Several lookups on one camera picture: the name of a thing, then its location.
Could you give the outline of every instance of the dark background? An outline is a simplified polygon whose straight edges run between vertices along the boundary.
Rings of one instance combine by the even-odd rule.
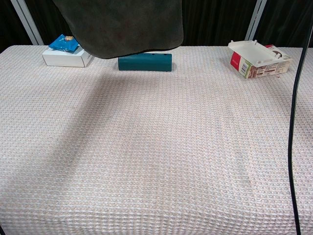
[[[183,0],[184,46],[226,46],[245,39],[257,0]],[[25,0],[46,45],[68,24],[52,0]],[[11,45],[30,45],[10,0],[0,3],[0,52]],[[261,44],[301,47],[308,31],[313,0],[268,0],[255,34]]]

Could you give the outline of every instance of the white box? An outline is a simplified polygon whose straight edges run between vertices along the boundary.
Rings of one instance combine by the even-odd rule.
[[[263,77],[287,72],[291,57],[273,45],[257,41],[231,42],[234,51],[230,64],[245,78]]]
[[[48,66],[86,67],[92,55],[79,46],[74,52],[65,52],[48,48],[43,52]]]

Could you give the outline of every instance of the white waffle-textured cloth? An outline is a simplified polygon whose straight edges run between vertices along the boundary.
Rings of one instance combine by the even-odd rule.
[[[0,55],[0,224],[7,235],[294,235],[289,72],[246,80],[227,47],[179,47],[173,72],[117,60],[47,67]],[[313,49],[300,81],[294,178],[313,234]]]

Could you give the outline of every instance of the blue snack bag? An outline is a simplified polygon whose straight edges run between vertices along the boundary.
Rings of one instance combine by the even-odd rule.
[[[61,51],[75,51],[78,42],[72,36],[64,36],[61,34],[53,43],[49,45],[50,48]]]

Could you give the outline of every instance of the teal cylindrical object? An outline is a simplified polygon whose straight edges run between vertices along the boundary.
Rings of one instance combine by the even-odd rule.
[[[118,58],[119,70],[172,71],[172,54],[141,53]]]

